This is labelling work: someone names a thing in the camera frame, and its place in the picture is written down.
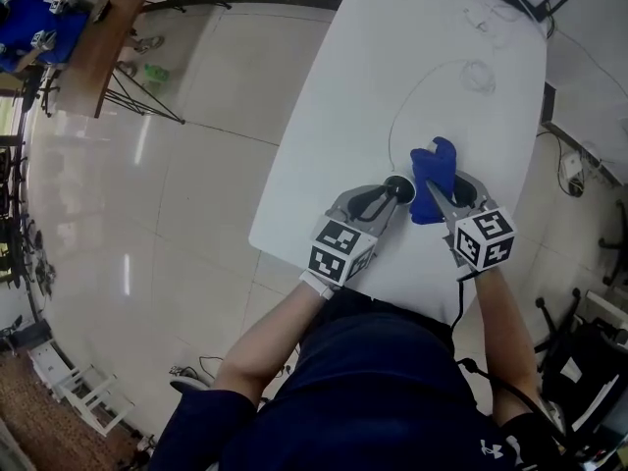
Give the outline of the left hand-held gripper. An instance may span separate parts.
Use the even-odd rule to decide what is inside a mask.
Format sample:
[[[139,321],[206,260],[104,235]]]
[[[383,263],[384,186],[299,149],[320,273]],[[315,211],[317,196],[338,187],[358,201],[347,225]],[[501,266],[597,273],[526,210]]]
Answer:
[[[370,264],[397,199],[387,194],[377,209],[361,217],[386,192],[383,184],[342,192],[321,216],[311,237],[307,269],[335,286],[344,286]]]

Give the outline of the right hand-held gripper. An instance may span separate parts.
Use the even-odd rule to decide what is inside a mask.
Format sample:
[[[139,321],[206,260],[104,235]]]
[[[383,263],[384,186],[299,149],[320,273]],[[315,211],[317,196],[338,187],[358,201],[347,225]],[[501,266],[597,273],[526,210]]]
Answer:
[[[426,187],[445,220],[449,230],[445,242],[458,267],[468,265],[483,272],[509,258],[516,226],[480,181],[468,174],[456,174],[452,200],[432,180],[426,180]]]

